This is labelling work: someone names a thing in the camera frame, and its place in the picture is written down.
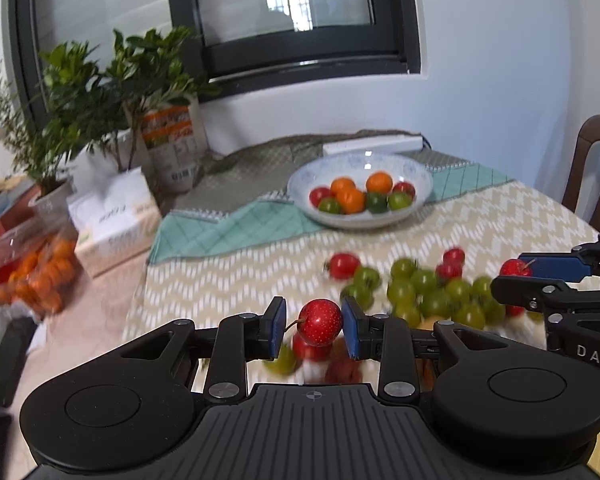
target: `plastic bag of oranges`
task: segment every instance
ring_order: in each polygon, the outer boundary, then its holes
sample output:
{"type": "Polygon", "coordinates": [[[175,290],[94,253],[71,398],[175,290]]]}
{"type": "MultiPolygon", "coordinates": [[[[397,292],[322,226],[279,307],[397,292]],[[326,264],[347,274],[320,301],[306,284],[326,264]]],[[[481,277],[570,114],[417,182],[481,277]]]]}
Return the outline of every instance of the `plastic bag of oranges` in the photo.
{"type": "Polygon", "coordinates": [[[9,234],[0,239],[0,306],[22,301],[40,317],[60,312],[80,269],[74,227],[64,222],[40,232],[32,224],[9,234]]]}

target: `teal placemat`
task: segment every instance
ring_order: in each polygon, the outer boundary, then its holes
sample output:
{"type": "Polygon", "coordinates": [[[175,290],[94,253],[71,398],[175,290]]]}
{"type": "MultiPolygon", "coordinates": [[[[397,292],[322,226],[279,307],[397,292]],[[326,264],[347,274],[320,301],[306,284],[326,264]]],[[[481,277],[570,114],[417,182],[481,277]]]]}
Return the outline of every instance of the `teal placemat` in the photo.
{"type": "MultiPolygon", "coordinates": [[[[480,164],[433,171],[433,192],[427,202],[456,198],[510,180],[507,175],[480,164]]],[[[209,212],[200,215],[200,218],[193,218],[191,215],[173,212],[160,224],[149,263],[156,264],[177,257],[216,256],[324,228],[309,220],[283,194],[277,192],[255,200],[227,216],[209,212]]]]}

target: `window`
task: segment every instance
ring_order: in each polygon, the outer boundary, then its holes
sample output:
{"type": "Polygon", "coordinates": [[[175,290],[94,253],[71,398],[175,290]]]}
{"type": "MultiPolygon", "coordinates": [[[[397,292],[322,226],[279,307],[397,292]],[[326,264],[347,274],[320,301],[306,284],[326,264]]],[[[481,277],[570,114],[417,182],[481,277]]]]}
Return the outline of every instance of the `window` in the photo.
{"type": "MultiPolygon", "coordinates": [[[[414,0],[9,0],[11,55],[24,101],[39,94],[40,50],[64,41],[99,45],[112,29],[195,27],[183,54],[222,95],[346,75],[420,72],[414,0]]],[[[43,100],[31,105],[45,121],[43,100]]]]}

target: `white bowl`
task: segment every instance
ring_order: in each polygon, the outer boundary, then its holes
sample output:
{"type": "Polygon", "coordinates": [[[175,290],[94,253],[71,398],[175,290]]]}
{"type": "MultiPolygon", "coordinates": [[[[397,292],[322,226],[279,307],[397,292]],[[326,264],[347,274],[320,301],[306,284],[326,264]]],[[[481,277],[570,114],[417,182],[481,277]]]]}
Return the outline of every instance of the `white bowl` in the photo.
{"type": "Polygon", "coordinates": [[[373,152],[352,152],[325,156],[299,168],[286,184],[286,192],[309,218],[339,229],[376,229],[395,224],[420,209],[433,190],[433,177],[427,168],[401,155],[373,152]],[[376,171],[385,171],[396,182],[410,182],[416,189],[413,203],[404,209],[372,214],[365,211],[353,215],[334,215],[318,211],[309,202],[309,193],[318,186],[329,187],[331,182],[348,176],[358,189],[364,190],[366,180],[376,171]]]}

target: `patterned tablecloth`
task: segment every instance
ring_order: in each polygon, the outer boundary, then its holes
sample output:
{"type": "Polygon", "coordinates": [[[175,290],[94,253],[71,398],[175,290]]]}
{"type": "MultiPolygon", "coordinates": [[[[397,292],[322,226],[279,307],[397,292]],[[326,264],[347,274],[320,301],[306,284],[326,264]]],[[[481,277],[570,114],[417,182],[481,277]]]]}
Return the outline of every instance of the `patterned tablecloth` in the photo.
{"type": "MultiPolygon", "coordinates": [[[[466,251],[464,275],[495,276],[500,265],[523,251],[569,251],[594,241],[596,232],[560,204],[519,182],[470,193],[424,206],[412,218],[379,232],[321,231],[264,246],[205,259],[170,260],[149,266],[136,291],[123,338],[129,340],[175,318],[190,318],[200,328],[216,326],[240,312],[262,313],[273,296],[284,296],[288,320],[313,298],[337,301],[341,283],[325,277],[322,264],[331,254],[351,251],[364,264],[377,267],[384,279],[372,312],[389,310],[384,294],[392,262],[401,256],[433,267],[447,248],[466,251]]],[[[600,278],[586,278],[578,288],[600,288],[600,278]]],[[[542,326],[526,319],[525,326],[507,326],[509,335],[542,340],[542,326]]],[[[304,364],[282,379],[304,383],[322,375],[321,365],[304,364]]],[[[365,363],[365,381],[377,384],[378,365],[365,363]]],[[[196,378],[200,391],[204,374],[196,378]]],[[[250,385],[280,382],[261,362],[248,365],[250,385]]],[[[592,458],[600,471],[600,441],[592,458]]]]}

